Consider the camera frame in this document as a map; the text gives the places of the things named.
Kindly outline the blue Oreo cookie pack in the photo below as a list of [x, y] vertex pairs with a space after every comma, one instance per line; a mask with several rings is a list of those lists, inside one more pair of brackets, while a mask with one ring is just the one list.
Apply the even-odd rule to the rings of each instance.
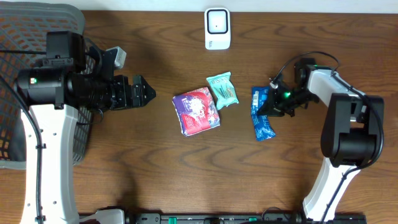
[[251, 118], [257, 141], [272, 139], [276, 136], [266, 115], [258, 115], [260, 107], [267, 101], [268, 86], [252, 87]]

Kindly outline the red purple tissue pack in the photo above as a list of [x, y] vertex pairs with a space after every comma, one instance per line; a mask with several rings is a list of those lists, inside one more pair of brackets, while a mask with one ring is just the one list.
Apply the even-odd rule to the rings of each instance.
[[172, 103], [184, 136], [220, 126], [220, 116], [208, 87], [174, 96]]

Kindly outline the teal snack packet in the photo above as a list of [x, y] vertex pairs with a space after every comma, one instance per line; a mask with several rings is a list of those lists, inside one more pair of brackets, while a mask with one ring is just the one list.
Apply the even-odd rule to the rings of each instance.
[[206, 80], [209, 83], [213, 93], [217, 97], [216, 109], [228, 107], [232, 104], [238, 104], [239, 100], [236, 95], [235, 88], [230, 80], [231, 72], [222, 73]]

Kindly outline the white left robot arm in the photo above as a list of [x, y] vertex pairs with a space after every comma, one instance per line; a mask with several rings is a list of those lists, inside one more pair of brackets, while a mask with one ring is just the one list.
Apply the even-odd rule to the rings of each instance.
[[21, 70], [14, 93], [23, 111], [26, 143], [22, 223], [128, 223], [120, 208], [81, 217], [73, 189], [73, 144], [80, 108], [99, 111], [143, 107], [155, 90], [136, 75], [115, 75], [126, 53], [99, 49], [70, 32], [49, 32], [41, 66]]

